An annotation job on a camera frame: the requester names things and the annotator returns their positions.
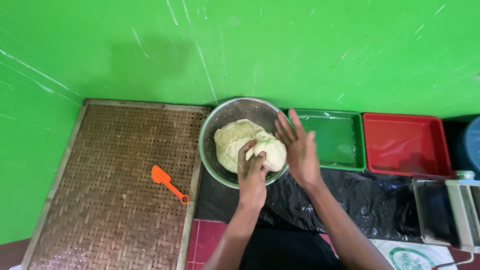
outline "green painted wall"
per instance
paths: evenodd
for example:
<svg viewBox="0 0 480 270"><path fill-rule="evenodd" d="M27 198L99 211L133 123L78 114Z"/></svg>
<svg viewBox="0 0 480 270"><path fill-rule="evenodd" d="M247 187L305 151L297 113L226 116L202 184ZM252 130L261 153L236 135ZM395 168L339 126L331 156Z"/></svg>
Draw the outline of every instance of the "green painted wall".
<svg viewBox="0 0 480 270"><path fill-rule="evenodd" d="M479 113L478 10L474 0L2 1L0 200L11 207L0 243L29 237L84 97Z"/></svg>

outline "dough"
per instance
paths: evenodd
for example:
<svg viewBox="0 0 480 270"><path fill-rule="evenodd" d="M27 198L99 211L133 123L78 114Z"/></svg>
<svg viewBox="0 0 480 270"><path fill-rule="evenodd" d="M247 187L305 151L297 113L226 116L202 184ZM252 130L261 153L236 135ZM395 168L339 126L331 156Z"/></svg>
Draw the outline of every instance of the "dough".
<svg viewBox="0 0 480 270"><path fill-rule="evenodd" d="M247 152L247 160L260 152L266 153L264 167L277 172L283 168L287 158L285 145L261 126L248 119L231 122L218 129L214 135L218 162L230 172L237 173L237 161L240 148L255 139L257 144Z"/></svg>

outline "woven bamboo tray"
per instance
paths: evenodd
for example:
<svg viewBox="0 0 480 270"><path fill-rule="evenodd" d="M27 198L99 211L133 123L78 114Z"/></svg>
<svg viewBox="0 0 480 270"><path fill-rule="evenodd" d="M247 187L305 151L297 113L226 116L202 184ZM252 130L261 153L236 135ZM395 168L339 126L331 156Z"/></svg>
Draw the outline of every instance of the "woven bamboo tray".
<svg viewBox="0 0 480 270"><path fill-rule="evenodd" d="M184 269L209 111L86 99L22 269ZM189 195L187 205L152 180L155 164Z"/></svg>

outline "hand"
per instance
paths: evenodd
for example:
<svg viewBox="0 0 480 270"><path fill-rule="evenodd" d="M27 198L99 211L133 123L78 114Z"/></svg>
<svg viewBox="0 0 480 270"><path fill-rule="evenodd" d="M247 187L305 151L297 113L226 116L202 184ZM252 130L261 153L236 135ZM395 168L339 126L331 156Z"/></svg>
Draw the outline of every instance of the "hand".
<svg viewBox="0 0 480 270"><path fill-rule="evenodd" d="M315 132L310 131L306 134L295 110L290 109L288 112L296 131L293 130L285 115L279 112L278 120L275 120L277 129L275 137L287 147L290 173L305 191L326 188L320 175L317 145L314 141Z"/></svg>
<svg viewBox="0 0 480 270"><path fill-rule="evenodd" d="M265 161L265 152L260 152L257 157L252 155L246 160L248 150L256 144L257 141L253 140L240 148L237 173L240 189L239 207L259 212L267 197L265 175L268 170L262 165Z"/></svg>

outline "silicone spatula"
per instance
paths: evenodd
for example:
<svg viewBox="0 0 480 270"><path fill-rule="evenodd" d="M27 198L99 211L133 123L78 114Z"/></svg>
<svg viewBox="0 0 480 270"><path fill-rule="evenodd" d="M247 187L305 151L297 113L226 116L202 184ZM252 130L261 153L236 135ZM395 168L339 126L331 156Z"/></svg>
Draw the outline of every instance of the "silicone spatula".
<svg viewBox="0 0 480 270"><path fill-rule="evenodd" d="M182 202L182 204L187 204L190 201L188 195L182 194L170 183L170 180L172 180L170 175L168 175L168 173L163 171L157 165L154 165L152 168L152 178L155 183L164 183L173 193L175 193L175 195L180 198L180 202Z"/></svg>

